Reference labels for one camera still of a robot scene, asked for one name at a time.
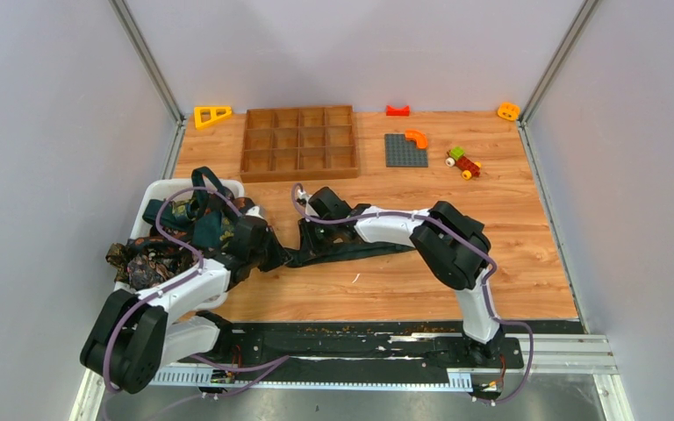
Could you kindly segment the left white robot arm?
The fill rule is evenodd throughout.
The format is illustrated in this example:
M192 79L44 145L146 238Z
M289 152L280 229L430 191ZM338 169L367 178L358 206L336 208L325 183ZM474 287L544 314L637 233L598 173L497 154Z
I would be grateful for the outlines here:
M143 390L168 364L203 353L213 362L233 353L226 322L212 314L253 269L278 268L287 256L268 222L246 215L235 224L224 252L150 289L117 289L100 310L79 354L80 363L111 389Z

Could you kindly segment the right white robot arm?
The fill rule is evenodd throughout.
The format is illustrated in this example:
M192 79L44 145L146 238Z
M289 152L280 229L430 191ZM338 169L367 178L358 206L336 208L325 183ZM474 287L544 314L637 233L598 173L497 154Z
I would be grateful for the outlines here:
M336 234L344 243L410 247L446 287L455 292L463 315L466 354L488 366L501 354L504 334L486 287L497 268L489 256L484 225L439 201L429 209L386 210L362 204L354 208L324 187L308 194L302 184L291 188L291 200L306 223Z

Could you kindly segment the dark green leaf tie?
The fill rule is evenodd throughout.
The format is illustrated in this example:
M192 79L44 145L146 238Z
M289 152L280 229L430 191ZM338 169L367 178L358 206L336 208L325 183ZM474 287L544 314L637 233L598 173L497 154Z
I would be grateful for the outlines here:
M310 246L302 244L298 250L288 248L290 260L287 268L304 268L313 265L368 259L371 257L408 253L414 251L411 246L403 246L386 242L377 243L333 243Z

